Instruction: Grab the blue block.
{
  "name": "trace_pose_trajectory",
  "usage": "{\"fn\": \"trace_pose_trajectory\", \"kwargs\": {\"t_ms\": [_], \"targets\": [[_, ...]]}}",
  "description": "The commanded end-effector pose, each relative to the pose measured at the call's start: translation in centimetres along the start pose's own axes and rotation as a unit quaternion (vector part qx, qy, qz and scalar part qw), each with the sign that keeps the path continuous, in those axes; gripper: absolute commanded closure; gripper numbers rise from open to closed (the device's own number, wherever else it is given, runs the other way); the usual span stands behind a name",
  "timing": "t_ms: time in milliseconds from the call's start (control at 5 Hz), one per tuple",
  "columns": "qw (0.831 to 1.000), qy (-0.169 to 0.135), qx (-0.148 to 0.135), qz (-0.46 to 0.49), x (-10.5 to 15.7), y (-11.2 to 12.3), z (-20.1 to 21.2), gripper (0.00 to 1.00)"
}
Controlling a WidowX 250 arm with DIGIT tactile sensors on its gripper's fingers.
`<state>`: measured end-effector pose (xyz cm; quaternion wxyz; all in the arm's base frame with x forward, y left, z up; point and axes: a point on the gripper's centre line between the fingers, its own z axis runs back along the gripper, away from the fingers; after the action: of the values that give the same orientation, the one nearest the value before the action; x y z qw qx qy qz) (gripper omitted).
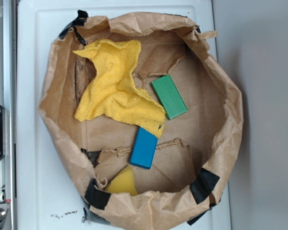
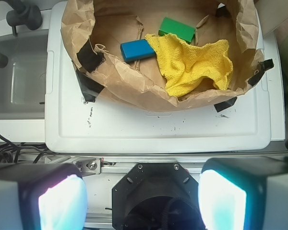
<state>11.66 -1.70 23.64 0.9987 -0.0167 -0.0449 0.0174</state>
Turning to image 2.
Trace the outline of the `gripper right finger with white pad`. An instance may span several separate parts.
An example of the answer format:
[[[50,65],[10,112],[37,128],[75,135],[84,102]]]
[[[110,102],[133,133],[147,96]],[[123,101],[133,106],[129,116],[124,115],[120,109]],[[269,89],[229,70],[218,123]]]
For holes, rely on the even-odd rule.
[[[288,157],[210,158],[198,201],[209,230],[288,230]]]

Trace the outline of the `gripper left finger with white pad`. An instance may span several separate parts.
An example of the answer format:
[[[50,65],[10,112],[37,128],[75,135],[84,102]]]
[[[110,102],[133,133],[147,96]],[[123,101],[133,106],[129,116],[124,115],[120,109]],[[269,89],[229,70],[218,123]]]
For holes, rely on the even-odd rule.
[[[81,230],[88,208],[70,163],[0,163],[0,230]]]

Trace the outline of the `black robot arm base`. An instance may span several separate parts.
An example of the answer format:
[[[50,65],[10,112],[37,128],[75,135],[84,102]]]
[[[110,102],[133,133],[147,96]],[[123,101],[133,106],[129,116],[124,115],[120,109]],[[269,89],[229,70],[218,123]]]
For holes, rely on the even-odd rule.
[[[116,230],[204,230],[198,182],[179,163],[138,163],[112,188]]]

